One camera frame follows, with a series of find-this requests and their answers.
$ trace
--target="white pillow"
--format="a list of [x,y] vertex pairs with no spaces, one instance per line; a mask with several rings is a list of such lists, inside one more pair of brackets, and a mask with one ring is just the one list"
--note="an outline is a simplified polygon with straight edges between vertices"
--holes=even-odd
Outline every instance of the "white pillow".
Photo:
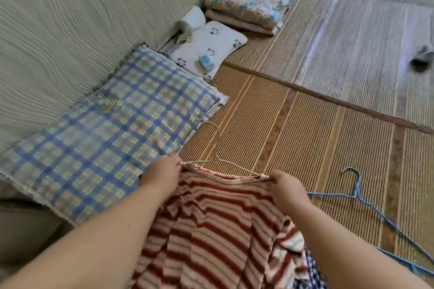
[[[193,32],[192,37],[170,57],[177,65],[209,83],[225,58],[246,42],[244,34],[211,21]],[[213,70],[207,71],[199,62],[199,57],[203,55],[208,55],[214,62]]]

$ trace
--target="striped shirt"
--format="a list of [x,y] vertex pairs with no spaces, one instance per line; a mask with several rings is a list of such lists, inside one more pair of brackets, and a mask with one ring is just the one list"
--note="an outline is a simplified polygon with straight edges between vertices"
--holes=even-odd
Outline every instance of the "striped shirt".
[[185,166],[149,231],[132,287],[292,288],[308,279],[304,239],[273,203],[266,177]]

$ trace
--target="white wire hanger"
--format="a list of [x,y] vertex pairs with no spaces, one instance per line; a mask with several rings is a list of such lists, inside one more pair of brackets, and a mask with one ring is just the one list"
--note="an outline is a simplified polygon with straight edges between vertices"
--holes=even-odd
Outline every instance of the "white wire hanger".
[[214,149],[213,149],[213,153],[212,153],[211,159],[210,160],[187,161],[187,162],[182,162],[181,165],[195,165],[195,164],[198,164],[198,163],[209,163],[209,162],[212,162],[212,161],[214,161],[216,159],[217,161],[224,162],[224,163],[227,163],[229,165],[235,166],[235,167],[237,167],[237,168],[239,168],[241,170],[247,171],[249,174],[253,174],[253,175],[258,176],[258,177],[262,176],[260,174],[255,173],[254,171],[251,171],[251,170],[248,170],[246,168],[243,168],[242,166],[236,165],[236,164],[234,164],[231,161],[223,160],[222,158],[220,158],[217,155],[217,149],[218,149],[218,145],[219,145],[219,142],[220,142],[220,129],[219,129],[219,127],[215,123],[212,123],[210,121],[205,122],[203,125],[205,125],[207,123],[209,123],[215,129],[217,129],[217,141],[216,141],[216,143],[214,145]]

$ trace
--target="plaid pillow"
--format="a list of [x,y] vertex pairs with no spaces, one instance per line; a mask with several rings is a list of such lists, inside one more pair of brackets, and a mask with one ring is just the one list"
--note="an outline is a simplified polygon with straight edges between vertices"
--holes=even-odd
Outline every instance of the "plaid pillow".
[[130,194],[227,100],[145,46],[98,91],[0,157],[0,173],[73,225]]

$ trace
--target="bamboo mat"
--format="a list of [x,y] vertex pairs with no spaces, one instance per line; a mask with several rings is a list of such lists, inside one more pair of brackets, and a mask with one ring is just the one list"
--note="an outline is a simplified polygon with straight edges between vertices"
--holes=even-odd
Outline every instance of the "bamboo mat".
[[274,37],[246,32],[224,65],[434,128],[434,69],[409,67],[416,50],[434,44],[433,32],[431,7],[292,0]]
[[[221,130],[220,157],[258,172],[283,170],[298,177],[308,191],[327,193],[352,193],[356,178],[341,170],[355,167],[362,173],[363,198],[434,254],[429,221],[434,215],[434,136],[225,66],[212,85],[231,97],[211,119]],[[215,130],[204,125],[181,157],[208,158],[215,138]],[[207,168],[246,175],[219,162]],[[313,203],[367,242],[428,266],[356,201],[318,198]]]

